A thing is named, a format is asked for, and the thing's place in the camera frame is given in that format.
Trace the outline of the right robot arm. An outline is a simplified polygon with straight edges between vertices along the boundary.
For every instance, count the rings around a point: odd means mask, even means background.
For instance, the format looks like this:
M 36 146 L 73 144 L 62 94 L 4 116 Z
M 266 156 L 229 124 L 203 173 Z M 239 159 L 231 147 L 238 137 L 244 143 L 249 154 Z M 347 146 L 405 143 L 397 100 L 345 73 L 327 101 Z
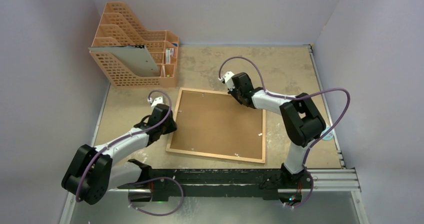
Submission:
M 285 131 L 291 141 L 287 158 L 282 165 L 281 182 L 293 187 L 300 181 L 308 148 L 321 137 L 327 124 L 311 98 L 303 99 L 306 93 L 278 98 L 262 87 L 254 87 L 247 73 L 234 74 L 227 71 L 222 82 L 228 93 L 240 104 L 271 111 L 282 117 Z

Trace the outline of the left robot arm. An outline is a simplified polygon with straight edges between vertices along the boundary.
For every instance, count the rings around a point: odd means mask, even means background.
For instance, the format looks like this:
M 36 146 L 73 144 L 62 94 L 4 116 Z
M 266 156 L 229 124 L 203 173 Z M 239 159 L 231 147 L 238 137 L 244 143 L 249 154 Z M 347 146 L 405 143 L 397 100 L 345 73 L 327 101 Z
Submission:
M 77 202 L 93 205 L 112 188 L 133 184 L 144 188 L 149 183 L 148 165 L 129 160 L 123 166 L 117 163 L 133 152 L 146 148 L 162 135 L 176 131 L 177 125 L 171 107 L 166 104 L 152 106 L 152 113 L 129 132 L 102 145 L 82 145 L 76 151 L 61 186 L 74 194 Z

